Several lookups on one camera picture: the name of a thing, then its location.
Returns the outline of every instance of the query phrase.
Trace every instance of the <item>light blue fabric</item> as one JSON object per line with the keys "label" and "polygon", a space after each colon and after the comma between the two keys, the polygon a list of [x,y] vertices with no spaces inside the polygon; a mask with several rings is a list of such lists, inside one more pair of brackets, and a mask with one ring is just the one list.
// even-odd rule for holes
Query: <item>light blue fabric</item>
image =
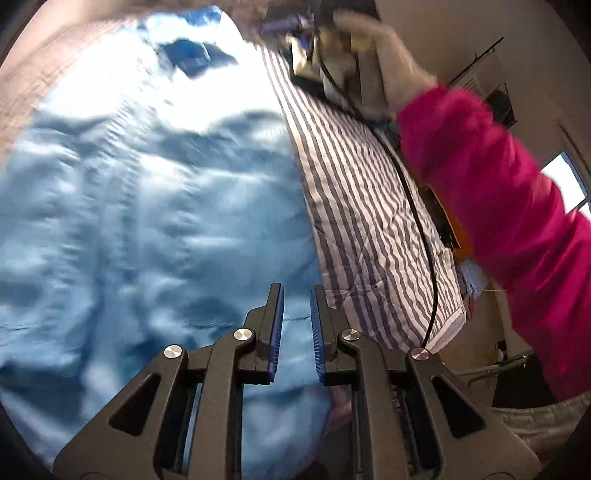
{"label": "light blue fabric", "polygon": [[17,138],[0,216],[0,398],[46,463],[166,345],[213,343],[272,282],[280,361],[245,390],[243,477],[312,459],[322,278],[280,106],[225,14],[154,15],[87,51]]}

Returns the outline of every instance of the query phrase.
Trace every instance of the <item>pink sweater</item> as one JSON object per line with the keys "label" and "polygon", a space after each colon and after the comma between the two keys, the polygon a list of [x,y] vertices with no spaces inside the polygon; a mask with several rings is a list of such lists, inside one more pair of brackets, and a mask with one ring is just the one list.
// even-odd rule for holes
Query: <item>pink sweater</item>
{"label": "pink sweater", "polygon": [[439,87],[399,115],[402,149],[507,290],[513,327],[559,400],[591,390],[591,223],[470,93]]}

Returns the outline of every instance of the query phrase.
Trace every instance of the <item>hand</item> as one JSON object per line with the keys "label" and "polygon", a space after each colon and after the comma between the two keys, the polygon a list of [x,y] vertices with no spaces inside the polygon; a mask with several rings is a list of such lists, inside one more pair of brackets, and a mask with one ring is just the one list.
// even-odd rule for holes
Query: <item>hand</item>
{"label": "hand", "polygon": [[392,116],[437,86],[437,78],[414,61],[393,28],[367,15],[347,11],[335,12],[334,20],[340,30],[374,40]]}

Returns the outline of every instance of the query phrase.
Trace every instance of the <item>black cord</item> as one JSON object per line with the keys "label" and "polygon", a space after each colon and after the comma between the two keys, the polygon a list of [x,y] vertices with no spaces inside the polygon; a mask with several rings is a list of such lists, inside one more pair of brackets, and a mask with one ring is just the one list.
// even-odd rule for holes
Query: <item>black cord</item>
{"label": "black cord", "polygon": [[429,242],[427,240],[427,235],[425,235],[425,230],[423,229],[423,224],[421,223],[421,219],[418,217],[417,206],[414,203],[413,196],[410,192],[410,187],[408,186],[408,182],[406,180],[406,177],[404,176],[404,172],[402,171],[402,167],[400,166],[400,163],[398,163],[398,161],[396,160],[396,157],[394,156],[394,154],[390,150],[389,146],[386,145],[386,142],[375,131],[375,127],[372,124],[372,122],[367,120],[362,115],[362,113],[359,111],[359,109],[355,106],[354,101],[351,100],[351,97],[349,96],[349,94],[347,92],[343,91],[337,85],[337,83],[335,82],[335,79],[330,74],[328,68],[326,67],[326,65],[324,63],[324,58],[322,56],[322,50],[320,48],[321,43],[320,43],[320,36],[319,36],[318,30],[316,31],[314,36],[315,36],[314,48],[318,48],[318,62],[320,64],[320,69],[322,70],[322,73],[324,73],[324,75],[326,76],[326,78],[328,79],[328,81],[330,82],[332,87],[339,93],[339,95],[341,95],[345,99],[345,101],[349,105],[349,108],[352,110],[352,112],[354,114],[353,117],[357,121],[363,123],[366,127],[369,128],[372,135],[375,137],[375,139],[378,141],[378,143],[384,149],[386,154],[390,157],[390,160],[392,161],[392,164],[394,165],[394,168],[396,169],[396,173],[398,174],[398,177],[400,178],[400,182],[402,183],[402,189],[404,190],[404,194],[406,195],[406,197],[408,199],[408,203],[410,204],[410,210],[413,213],[414,221],[417,224],[418,233],[421,236],[421,240],[423,241],[423,245],[425,247],[425,252],[427,254],[427,263],[429,266],[429,272],[431,274],[431,282],[433,283],[433,310],[431,311],[431,318],[429,320],[429,326],[427,327],[427,333],[425,333],[425,338],[423,339],[423,344],[421,345],[423,348],[425,348],[427,346],[427,343],[429,342],[429,337],[431,336],[431,333],[433,331],[433,326],[435,325],[435,318],[437,316],[437,304],[439,303],[439,291],[437,289],[437,274],[435,272],[435,262],[433,261],[433,252],[431,251],[431,247],[429,246]]}

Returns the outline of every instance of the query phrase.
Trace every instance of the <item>window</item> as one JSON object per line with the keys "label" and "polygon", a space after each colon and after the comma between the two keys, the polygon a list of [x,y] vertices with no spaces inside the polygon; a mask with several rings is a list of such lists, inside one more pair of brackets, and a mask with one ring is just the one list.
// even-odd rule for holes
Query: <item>window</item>
{"label": "window", "polygon": [[550,177],[560,188],[564,210],[567,213],[576,209],[591,220],[591,195],[566,152],[562,152],[548,163],[542,169],[542,173]]}

